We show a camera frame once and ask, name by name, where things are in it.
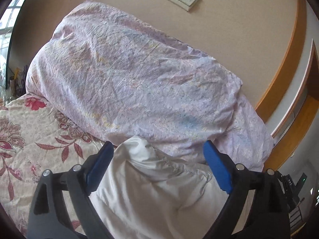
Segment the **floral red cream bedsheet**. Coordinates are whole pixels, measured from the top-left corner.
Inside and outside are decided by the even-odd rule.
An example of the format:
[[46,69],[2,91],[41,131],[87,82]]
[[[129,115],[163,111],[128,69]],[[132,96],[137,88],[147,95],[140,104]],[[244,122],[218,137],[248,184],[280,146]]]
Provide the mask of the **floral red cream bedsheet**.
[[19,234],[27,234],[29,209],[42,173],[83,164],[103,144],[34,94],[1,106],[1,206]]

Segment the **window with clutter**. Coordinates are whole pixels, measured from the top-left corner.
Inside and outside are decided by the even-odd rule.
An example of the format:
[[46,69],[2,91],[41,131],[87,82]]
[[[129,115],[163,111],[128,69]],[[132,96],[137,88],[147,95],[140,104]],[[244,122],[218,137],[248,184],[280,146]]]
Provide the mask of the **window with clutter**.
[[19,82],[25,79],[26,66],[14,68],[9,65],[12,35],[25,1],[1,1],[1,107],[25,92],[24,88],[19,87]]

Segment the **pale purple crinkled duvet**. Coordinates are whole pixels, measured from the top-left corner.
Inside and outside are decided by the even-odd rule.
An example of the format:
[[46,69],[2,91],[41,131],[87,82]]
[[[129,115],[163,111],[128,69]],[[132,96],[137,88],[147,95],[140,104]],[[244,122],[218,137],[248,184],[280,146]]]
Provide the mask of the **pale purple crinkled duvet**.
[[119,145],[146,139],[173,157],[203,162],[203,144],[261,171],[274,140],[214,57],[110,5],[69,12],[30,63],[30,93],[83,131]]

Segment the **wooden white headboard shelf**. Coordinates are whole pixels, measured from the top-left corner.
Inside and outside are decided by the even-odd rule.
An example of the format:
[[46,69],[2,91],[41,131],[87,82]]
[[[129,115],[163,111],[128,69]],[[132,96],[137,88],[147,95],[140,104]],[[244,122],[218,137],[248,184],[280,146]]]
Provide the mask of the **wooden white headboard shelf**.
[[297,0],[295,23],[283,61],[256,112],[275,139],[265,169],[299,169],[318,117],[318,18],[312,0]]

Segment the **beige quilted down jacket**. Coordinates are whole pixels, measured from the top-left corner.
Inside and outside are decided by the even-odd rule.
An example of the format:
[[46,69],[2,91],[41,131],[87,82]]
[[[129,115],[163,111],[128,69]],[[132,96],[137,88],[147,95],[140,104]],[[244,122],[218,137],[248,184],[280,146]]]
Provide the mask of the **beige quilted down jacket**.
[[114,238],[202,238],[227,198],[207,165],[171,157],[138,136],[116,148],[90,196]]

